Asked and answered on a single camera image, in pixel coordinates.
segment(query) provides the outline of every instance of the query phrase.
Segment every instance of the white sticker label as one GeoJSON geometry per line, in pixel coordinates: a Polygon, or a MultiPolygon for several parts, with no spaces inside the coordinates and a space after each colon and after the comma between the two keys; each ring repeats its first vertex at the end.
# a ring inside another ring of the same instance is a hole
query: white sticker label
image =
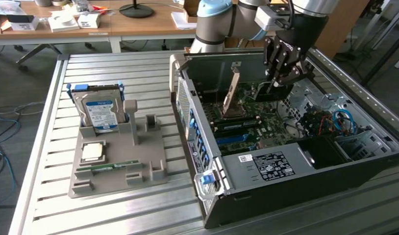
{"type": "Polygon", "coordinates": [[[86,102],[86,109],[91,120],[91,125],[97,132],[107,132],[118,124],[115,120],[113,102],[110,100],[86,102]]]}
{"type": "Polygon", "coordinates": [[[248,162],[252,160],[252,154],[238,156],[240,162],[248,162]]]}
{"type": "Polygon", "coordinates": [[[95,36],[95,35],[107,35],[107,33],[89,33],[90,36],[95,36]]]}

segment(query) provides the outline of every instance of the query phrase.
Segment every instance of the barcode label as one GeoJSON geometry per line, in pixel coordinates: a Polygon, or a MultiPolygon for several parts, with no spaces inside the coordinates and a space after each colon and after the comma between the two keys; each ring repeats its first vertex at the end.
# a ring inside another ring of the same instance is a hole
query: barcode label
{"type": "Polygon", "coordinates": [[[240,162],[248,162],[252,160],[252,154],[238,156],[240,162]]]}

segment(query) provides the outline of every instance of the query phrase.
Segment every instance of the desk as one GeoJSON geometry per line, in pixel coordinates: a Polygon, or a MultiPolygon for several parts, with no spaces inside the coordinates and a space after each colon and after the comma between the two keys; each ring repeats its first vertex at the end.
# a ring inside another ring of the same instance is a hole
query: desk
{"type": "MultiPolygon", "coordinates": [[[[220,228],[202,228],[168,94],[168,58],[182,52],[85,54],[57,61],[9,235],[376,235],[397,229],[399,165],[358,188],[220,228]],[[138,100],[135,118],[155,114],[161,121],[169,182],[70,199],[66,192],[79,118],[65,85],[105,85],[117,80],[125,86],[125,98],[138,100]]],[[[333,62],[313,50],[309,53],[328,63],[330,73],[338,73],[342,84],[357,92],[358,84],[333,62]]],[[[320,87],[336,92],[317,70],[314,75],[320,87]]],[[[374,97],[357,94],[364,100],[369,97],[369,106],[399,130],[399,118],[374,97]]]]}
{"type": "MultiPolygon", "coordinates": [[[[159,0],[161,3],[174,4],[172,0],[159,0]]],[[[117,9],[127,4],[127,0],[118,1],[90,1],[90,4],[117,9]]],[[[172,11],[181,11],[173,7],[150,5],[154,15],[146,19],[131,19],[123,17],[117,11],[114,15],[99,17],[99,27],[94,29],[78,29],[51,33],[47,23],[39,23],[35,31],[0,31],[0,45],[26,45],[26,44],[54,44],[54,43],[82,43],[82,42],[109,42],[111,52],[121,52],[121,40],[149,40],[149,39],[178,39],[193,38],[194,30],[177,30],[170,17],[172,11]]],[[[21,8],[29,15],[49,17],[49,11],[59,10],[57,6],[38,7],[34,2],[21,2],[21,8]]]]}

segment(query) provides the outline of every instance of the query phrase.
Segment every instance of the hard drive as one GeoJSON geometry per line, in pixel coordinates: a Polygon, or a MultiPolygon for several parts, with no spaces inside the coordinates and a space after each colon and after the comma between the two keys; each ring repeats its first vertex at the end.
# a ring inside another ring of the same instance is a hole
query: hard drive
{"type": "Polygon", "coordinates": [[[70,90],[67,84],[66,89],[81,118],[81,126],[91,126],[95,133],[115,131],[117,124],[126,121],[122,108],[123,86],[79,84],[70,90]]]}

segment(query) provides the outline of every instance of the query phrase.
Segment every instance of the paper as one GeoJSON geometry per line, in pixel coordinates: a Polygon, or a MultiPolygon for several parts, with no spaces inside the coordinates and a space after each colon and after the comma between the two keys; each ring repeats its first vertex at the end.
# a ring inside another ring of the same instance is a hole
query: paper
{"type": "Polygon", "coordinates": [[[188,23],[182,12],[172,12],[170,15],[177,29],[196,29],[197,23],[188,23]]]}

